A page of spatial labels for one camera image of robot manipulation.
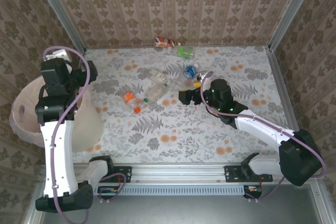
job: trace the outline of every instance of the floral tablecloth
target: floral tablecloth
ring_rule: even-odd
[[[166,49],[88,50],[98,78],[92,83],[92,102],[103,120],[104,131],[92,148],[74,153],[74,162],[110,155],[115,163],[241,162],[252,152],[273,153],[267,144],[248,133],[223,124],[203,105],[185,106],[178,89],[157,104],[134,114],[121,96],[127,91],[145,94],[152,85],[147,73],[155,68],[174,79],[187,65],[213,70],[223,78],[237,101],[259,116],[287,126],[265,47],[197,47],[193,61]],[[192,82],[185,83],[193,89]]]

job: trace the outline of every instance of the cable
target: cable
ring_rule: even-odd
[[[275,186],[275,188],[273,188],[273,190],[266,194],[265,196],[262,196],[260,198],[256,198],[256,197],[253,197],[251,194],[249,193],[245,193],[245,195],[247,195],[248,197],[252,198],[252,199],[255,199],[256,202],[258,202],[259,200],[263,200],[263,199],[266,199],[268,198],[272,193],[274,193],[276,191],[276,189],[278,189],[278,187],[281,185],[281,183],[283,182],[283,180],[285,179],[285,177],[282,177],[282,179],[279,181],[279,183]]]
[[[218,115],[215,115],[215,114],[211,113],[207,107],[205,107],[205,109],[210,115],[213,115],[214,117],[219,118]]]
[[[101,182],[101,181],[103,181],[103,180],[106,180],[106,179],[108,179],[108,178],[112,178],[112,177],[115,177],[115,176],[122,176],[123,179],[124,179],[124,182],[122,183],[122,186],[119,188],[119,190],[115,193],[115,195],[110,199],[110,201],[114,200],[114,199],[119,195],[119,193],[121,193],[121,191],[123,190],[123,188],[124,188],[124,186],[126,185],[126,182],[127,182],[126,175],[125,175],[124,173],[113,173],[113,174],[111,174],[111,175],[109,175],[109,176],[106,176],[106,177],[104,177],[104,178],[102,178],[102,179],[100,180],[100,182]],[[102,199],[102,198],[101,198],[101,192],[102,192],[102,191],[100,191],[100,192],[99,192],[99,195],[98,195],[98,198],[99,198],[99,199]]]
[[[75,53],[84,63],[85,65],[85,69],[86,69],[86,80],[85,80],[85,84],[82,87],[82,89],[80,90],[79,94],[76,96],[76,98],[73,100],[73,102],[69,105],[69,107],[67,107],[67,109],[63,112],[63,114],[60,116],[54,131],[52,133],[51,136],[51,144],[50,146],[55,146],[55,138],[56,138],[56,134],[57,134],[57,130],[59,128],[59,126],[61,125],[62,121],[64,120],[64,118],[66,117],[66,115],[69,113],[69,111],[76,105],[77,101],[83,96],[85,89],[88,87],[89,85],[89,81],[90,81],[90,67],[88,62],[86,61],[86,59],[83,57],[83,55],[81,55],[78,51],[70,48],[70,47],[63,47],[63,46],[52,46],[52,47],[48,47],[46,50],[44,50],[43,52],[43,59],[46,59],[47,53],[50,50],[54,50],[54,49],[64,49],[67,51],[71,51],[73,53]],[[84,224],[88,221],[89,219],[89,210],[86,210],[86,216],[85,216],[85,220],[82,223],[76,223],[73,222],[71,220],[68,219],[68,217],[63,213],[59,202],[58,202],[58,198],[57,198],[57,188],[56,188],[56,175],[55,175],[55,149],[51,148],[50,150],[50,165],[51,165],[51,182],[52,182],[52,190],[54,192],[54,203],[55,203],[55,207],[57,212],[61,215],[61,217],[69,224]]]
[[[263,188],[263,187],[262,187],[262,186],[263,186],[262,184],[263,184],[263,181],[262,181],[262,177],[260,176],[260,184],[259,184],[259,187],[261,188],[261,191],[263,190],[263,189],[262,189],[262,188]]]
[[[118,175],[118,188],[120,188],[120,185],[121,185],[121,178],[120,178],[120,176]]]
[[[324,176],[324,175],[327,173],[327,170],[328,170],[328,169],[327,169],[327,166],[326,166],[325,162],[323,161],[322,157],[321,157],[316,151],[314,151],[311,147],[309,147],[307,144],[305,144],[304,142],[298,140],[296,137],[290,135],[289,133],[287,133],[287,132],[285,132],[285,131],[282,131],[280,128],[278,128],[278,127],[276,127],[276,126],[274,126],[274,125],[272,125],[272,124],[270,124],[270,123],[268,123],[268,122],[266,122],[266,121],[264,121],[264,120],[262,120],[262,119],[260,119],[260,118],[254,118],[252,115],[223,113],[223,112],[218,112],[218,111],[214,110],[213,108],[211,108],[211,107],[206,103],[202,91],[203,91],[203,85],[204,85],[205,80],[206,80],[207,78],[209,78],[210,76],[212,76],[212,74],[213,74],[212,71],[208,72],[208,73],[205,75],[205,77],[204,77],[204,79],[203,79],[203,81],[202,81],[202,84],[201,84],[201,98],[202,98],[202,101],[203,101],[203,103],[205,104],[205,106],[206,106],[210,111],[216,112],[216,113],[219,114],[219,115],[235,116],[235,117],[239,117],[239,116],[241,116],[241,117],[243,117],[243,118],[254,119],[254,120],[256,120],[256,121],[258,121],[258,122],[260,122],[260,123],[262,123],[262,124],[264,124],[264,125],[266,125],[266,126],[272,128],[272,129],[274,129],[274,130],[276,130],[277,132],[282,133],[283,135],[285,135],[285,136],[287,136],[287,137],[293,139],[295,142],[297,142],[298,144],[300,144],[301,146],[303,146],[304,148],[306,148],[307,150],[309,150],[309,151],[310,151],[310,152],[311,152],[311,153],[312,153],[312,154],[319,160],[319,162],[320,162],[321,165],[322,165],[322,172],[321,172],[320,174],[311,176],[312,178],[319,178],[319,177]]]

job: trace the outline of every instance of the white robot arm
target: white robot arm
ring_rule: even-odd
[[[224,79],[210,81],[207,76],[211,74],[209,72],[197,76],[202,86],[195,90],[179,91],[178,99],[185,105],[189,105],[191,101],[195,105],[204,102],[207,110],[210,108],[208,112],[220,118],[224,124],[257,137],[278,152],[274,156],[251,154],[243,161],[244,165],[248,164],[249,169],[244,167],[244,174],[284,175],[292,184],[301,186],[322,167],[316,157],[318,155],[320,158],[321,155],[309,132],[302,129],[298,132],[284,129],[260,118],[247,106],[234,101],[231,88]],[[291,136],[311,150],[298,144]]]
[[[66,52],[57,51],[42,63],[41,72],[45,85],[39,93],[35,107],[37,120],[44,138],[46,157],[46,182],[43,196],[35,201],[37,210],[57,212],[54,203],[54,188],[62,211],[88,209],[93,202],[93,189],[105,176],[112,174],[113,163],[110,156],[96,157],[90,160],[87,169],[77,178],[72,163],[71,138],[74,129],[75,109],[72,108],[60,124],[56,133],[56,144],[52,146],[51,138],[57,121],[65,109],[74,101],[78,89],[84,85],[86,72],[72,70],[64,59]],[[97,70],[92,62],[90,81],[95,81]],[[50,157],[54,150],[54,164]],[[51,169],[55,168],[56,185],[52,185]]]

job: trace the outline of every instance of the patterned wall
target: patterned wall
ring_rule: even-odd
[[[289,0],[61,0],[87,47],[267,44]]]
[[[47,0],[0,0],[0,223],[20,223],[43,159],[12,133],[11,104],[39,75],[42,51],[58,44],[71,42]]]
[[[336,195],[336,0],[304,0],[276,55],[299,125],[321,148]]]

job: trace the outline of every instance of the orange bottle cap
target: orange bottle cap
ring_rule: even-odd
[[[134,112],[135,113],[139,113],[141,111],[141,108],[139,108],[139,107],[136,107],[135,109],[134,109]]]

